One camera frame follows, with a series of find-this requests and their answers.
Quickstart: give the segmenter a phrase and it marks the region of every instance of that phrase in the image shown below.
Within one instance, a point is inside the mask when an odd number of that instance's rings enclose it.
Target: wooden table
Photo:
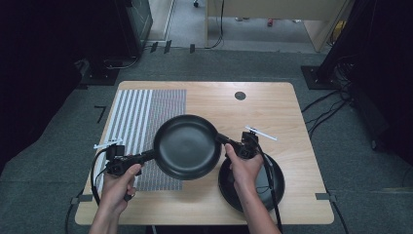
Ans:
[[[326,191],[291,84],[127,81],[119,85],[118,92],[128,89],[186,90],[186,112],[208,119],[219,133],[241,140],[245,125],[250,125],[277,137],[278,141],[263,136],[259,139],[264,152],[277,161],[284,174],[285,192],[280,202],[282,223],[329,224],[333,221],[329,201],[316,198],[316,193]],[[244,92],[246,99],[236,99],[236,92]],[[120,223],[246,224],[244,215],[226,202],[218,188],[224,152],[212,172],[199,179],[183,181],[182,190],[136,192]],[[92,194],[88,179],[84,191]],[[96,208],[95,201],[80,203],[76,222],[91,224]]]
[[[353,3],[354,0],[225,0],[223,17],[303,20],[314,48],[319,52]],[[222,0],[206,1],[206,47],[208,18],[220,17],[221,6]]]

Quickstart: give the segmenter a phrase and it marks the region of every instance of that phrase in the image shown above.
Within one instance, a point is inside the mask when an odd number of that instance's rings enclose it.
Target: tabletop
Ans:
[[[283,224],[329,224],[334,215],[325,194],[319,166],[300,111],[293,86],[277,82],[151,82],[125,81],[125,90],[183,90],[185,113],[207,119],[219,133],[240,141],[245,126],[253,127],[275,141],[260,136],[260,145],[282,169],[285,191],[279,203]],[[242,92],[244,99],[237,98]],[[110,126],[116,98],[100,142]],[[246,224],[244,215],[231,207],[218,187],[218,173],[225,157],[207,175],[182,181],[178,190],[137,191],[120,218],[120,224],[221,225]],[[84,194],[92,194],[87,179]],[[95,201],[81,202],[78,224],[91,224]],[[274,210],[270,211],[273,220]]]

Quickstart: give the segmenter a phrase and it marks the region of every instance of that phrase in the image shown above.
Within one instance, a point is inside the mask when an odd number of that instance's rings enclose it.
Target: black cable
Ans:
[[[131,64],[129,64],[129,65],[126,65],[126,66],[112,66],[112,65],[109,65],[109,66],[106,66],[106,69],[111,70],[111,69],[126,69],[126,68],[130,68],[130,67],[133,66],[138,60],[139,60],[139,57],[136,57],[136,58],[134,58],[134,61],[133,61]]]
[[[342,79],[340,81],[342,82],[351,82],[347,78],[350,74],[350,72],[353,70],[353,64],[348,63],[348,62],[338,62],[337,63],[337,71],[340,73]]]
[[[91,189],[92,189],[92,193],[94,195],[94,200],[96,201],[97,205],[99,206],[100,203],[100,198],[99,198],[99,194],[97,193],[97,188],[94,185],[94,166],[96,164],[96,160],[97,158],[100,156],[101,153],[106,152],[108,148],[104,148],[102,150],[100,150],[95,156],[94,156],[94,161],[92,162],[92,168],[91,168]]]
[[[340,103],[340,102],[342,102],[342,100],[339,100],[339,101],[334,102],[334,103],[331,105],[331,107],[330,107],[330,109],[329,109],[328,111],[322,113],[322,114],[321,114],[319,117],[317,117],[316,119],[312,119],[312,120],[307,121],[305,124],[310,124],[311,122],[314,122],[314,121],[316,121],[316,123],[317,123],[322,116],[330,113],[331,111],[334,111],[334,110],[335,110],[335,109],[333,109],[334,105],[336,105],[336,104],[338,104],[338,103]]]
[[[367,39],[365,40],[364,46],[362,47],[362,48],[364,48],[364,49],[363,49],[361,52],[358,52],[358,53],[356,53],[356,54],[354,54],[354,55],[343,56],[343,57],[338,58],[338,59],[336,60],[337,64],[340,63],[340,60],[341,60],[341,59],[348,59],[348,58],[352,58],[352,57],[358,57],[359,55],[361,55],[361,54],[367,49],[367,45],[368,45],[369,41],[371,40],[371,34],[372,34],[372,31],[373,31],[373,23],[374,23],[374,18],[375,18],[375,15],[376,15],[376,7],[377,7],[377,0],[374,2],[373,12],[372,12],[371,21],[370,21],[370,27],[369,27],[369,29],[368,29],[368,34],[367,34]]]
[[[224,3],[225,0],[222,0],[222,5],[221,5],[221,25],[220,25],[220,33],[219,33],[219,37],[218,40],[215,42],[215,45],[211,46],[211,47],[205,47],[205,49],[213,49],[215,47],[217,47],[223,40],[224,38],[224,30],[222,28],[222,18],[224,16]]]
[[[330,191],[328,191],[327,187],[324,185],[324,189],[327,192],[328,196],[331,196]],[[330,203],[333,205],[334,209],[336,210],[338,216],[340,217],[341,224],[343,225],[344,231],[346,234],[349,234],[349,229],[347,228],[346,222],[344,221],[343,215],[341,214],[340,210],[337,207],[337,204],[331,200],[329,200]]]
[[[267,175],[267,179],[268,179],[268,185],[270,187],[270,191],[271,191],[271,197],[273,198],[273,205],[274,205],[274,211],[276,213],[276,218],[277,218],[277,226],[279,227],[279,231],[282,233],[282,219],[280,216],[280,210],[279,210],[279,204],[277,202],[277,195],[276,195],[276,190],[274,188],[274,179],[273,179],[273,175],[274,173],[274,168],[270,167],[270,162],[266,157],[269,157],[267,154],[264,153],[264,151],[262,150],[261,146],[259,145],[258,141],[249,135],[246,135],[248,138],[250,138],[252,141],[254,141],[254,143],[257,145],[257,148],[259,150],[259,153],[261,154],[261,157],[264,161],[264,169],[265,169],[265,174]]]
[[[262,192],[259,192],[259,191],[258,191],[259,188],[265,188],[265,190],[262,191]],[[256,191],[258,194],[264,194],[265,192],[268,191],[268,189],[270,189],[270,186],[259,186],[259,187],[255,187],[255,191]]]
[[[83,193],[83,189],[78,193],[78,195],[76,196],[76,198],[79,198],[80,195],[82,195]],[[64,233],[69,234],[69,218],[70,218],[70,213],[73,209],[73,204],[70,201],[70,207],[69,210],[67,211],[66,214],[66,221],[64,222]]]
[[[102,175],[106,171],[107,171],[106,169],[103,169],[99,174],[97,174],[96,178],[94,179],[94,184],[97,184],[97,179],[99,178],[99,176]]]
[[[339,111],[341,108],[343,108],[343,106],[346,104],[347,102],[344,101],[339,107],[337,107],[329,116],[325,117],[324,119],[322,119],[319,123],[317,123],[316,125],[314,125],[312,127],[312,130],[310,132],[310,138],[313,137],[313,133],[316,130],[316,128],[322,124],[324,121],[326,121],[327,119],[331,118],[335,113],[337,113],[337,111]]]
[[[343,225],[343,228],[344,228],[344,232],[345,232],[346,234],[349,234],[349,229],[347,229],[346,222],[344,221],[344,218],[343,218],[343,216],[341,215],[341,212],[340,212],[340,210],[338,209],[337,204],[336,204],[335,202],[330,202],[330,203],[333,205],[333,207],[334,207],[334,209],[336,210],[338,216],[340,217],[341,224]]]
[[[330,94],[328,94],[328,95],[326,95],[326,96],[319,97],[318,99],[316,99],[315,101],[311,102],[311,103],[308,104],[306,107],[304,107],[304,108],[301,110],[301,113],[304,113],[306,110],[308,110],[308,109],[309,109],[311,106],[313,106],[314,104],[316,104],[316,103],[318,103],[318,102],[320,102],[320,101],[322,101],[322,100],[324,100],[324,99],[326,99],[326,98],[328,98],[328,97],[330,97],[330,96],[332,96],[332,95],[338,94],[339,92],[340,92],[340,90],[336,90],[336,91],[333,91],[333,92],[331,92]]]

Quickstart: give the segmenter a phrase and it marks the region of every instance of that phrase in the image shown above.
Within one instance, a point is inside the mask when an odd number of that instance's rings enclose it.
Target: gray carpet floor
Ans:
[[[308,90],[301,65],[320,65],[325,55],[162,48],[145,51],[122,70],[113,87],[75,90],[41,138],[11,160],[0,178],[0,233],[64,233],[70,199],[84,187],[117,85],[125,80],[290,82],[303,108],[329,91]],[[339,100],[332,96],[307,110],[305,121],[327,111]],[[107,106],[100,123],[101,109]],[[413,233],[411,166],[392,152],[373,151],[357,110],[340,109],[314,132],[312,144],[326,188],[350,233]],[[75,223],[69,233],[87,233]],[[285,225],[284,233],[344,233],[334,210],[328,225]],[[121,226],[120,233],[143,233],[141,226]]]
[[[175,47],[203,48],[205,43],[206,0],[199,0],[195,8],[192,1],[175,0],[167,39]],[[208,45],[213,46],[220,35],[220,18],[208,18]],[[223,40],[215,49],[231,51],[259,51],[314,54],[315,49],[302,21],[293,19],[275,19],[272,27],[267,26],[267,19],[234,18],[222,19]],[[321,49],[328,54],[329,46]]]

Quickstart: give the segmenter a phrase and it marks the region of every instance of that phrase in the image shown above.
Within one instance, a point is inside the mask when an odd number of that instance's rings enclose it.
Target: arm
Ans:
[[[89,230],[90,234],[117,233],[119,217],[128,206],[128,202],[124,200],[125,191],[129,195],[135,193],[134,176],[140,168],[139,164],[135,164],[118,178],[108,174],[104,175],[100,205]]]
[[[255,180],[263,164],[262,157],[255,155],[252,159],[243,160],[235,154],[230,144],[225,144],[225,150],[231,159],[231,169],[235,179],[234,187],[243,206],[249,232],[251,234],[280,233],[259,199],[255,188]]]

